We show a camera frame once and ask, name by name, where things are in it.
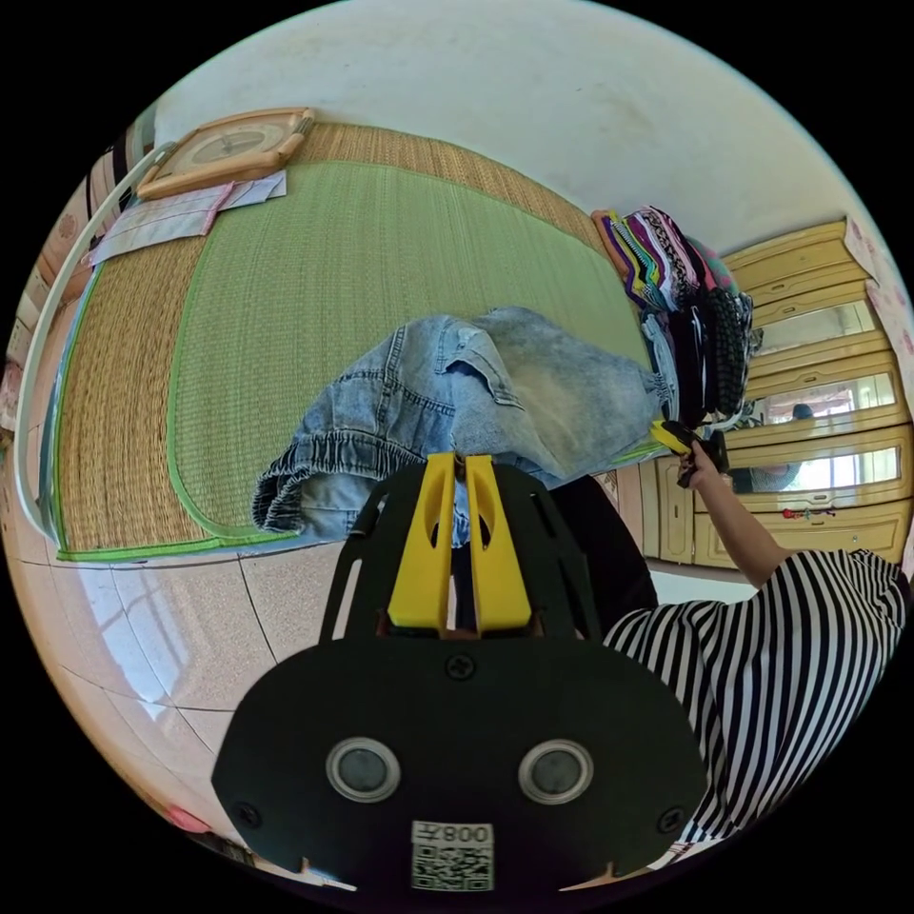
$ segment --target stack of clothes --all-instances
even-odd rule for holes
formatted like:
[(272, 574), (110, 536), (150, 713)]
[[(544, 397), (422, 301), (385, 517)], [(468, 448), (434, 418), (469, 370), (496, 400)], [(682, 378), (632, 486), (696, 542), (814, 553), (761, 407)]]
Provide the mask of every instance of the stack of clothes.
[(667, 419), (688, 428), (726, 424), (744, 410), (752, 299), (713, 251), (655, 207), (620, 217), (597, 210), (606, 251), (642, 316), (654, 368), (673, 397)]

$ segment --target printed label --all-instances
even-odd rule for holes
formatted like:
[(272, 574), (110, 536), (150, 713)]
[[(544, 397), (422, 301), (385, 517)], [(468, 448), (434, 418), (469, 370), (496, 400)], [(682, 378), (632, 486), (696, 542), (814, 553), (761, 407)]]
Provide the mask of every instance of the printed label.
[(494, 886), (491, 825), (412, 824), (412, 887), (433, 892), (485, 892)]

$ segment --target qr code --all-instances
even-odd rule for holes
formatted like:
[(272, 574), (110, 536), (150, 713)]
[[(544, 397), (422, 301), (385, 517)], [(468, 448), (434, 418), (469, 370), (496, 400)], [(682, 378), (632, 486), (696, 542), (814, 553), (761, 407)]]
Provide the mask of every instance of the qr code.
[(437, 892), (488, 891), (492, 888), (492, 848), (414, 844), (412, 885)]

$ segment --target striped shirt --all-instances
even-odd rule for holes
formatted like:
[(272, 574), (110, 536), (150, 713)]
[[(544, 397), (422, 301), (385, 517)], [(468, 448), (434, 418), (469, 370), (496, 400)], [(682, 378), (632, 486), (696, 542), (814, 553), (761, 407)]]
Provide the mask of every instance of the striped shirt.
[(698, 738), (708, 788), (680, 850), (754, 823), (841, 740), (901, 637), (903, 587), (871, 552), (797, 552), (750, 600), (636, 610), (609, 631)]

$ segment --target small red item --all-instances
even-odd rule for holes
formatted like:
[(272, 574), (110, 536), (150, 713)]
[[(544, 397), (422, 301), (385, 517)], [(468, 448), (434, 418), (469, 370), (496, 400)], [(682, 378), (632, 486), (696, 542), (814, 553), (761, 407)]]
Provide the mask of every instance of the small red item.
[(169, 806), (166, 815), (172, 825), (177, 825), (183, 831), (192, 832), (195, 835), (204, 835), (212, 829), (196, 816), (190, 815), (186, 809), (180, 806)]

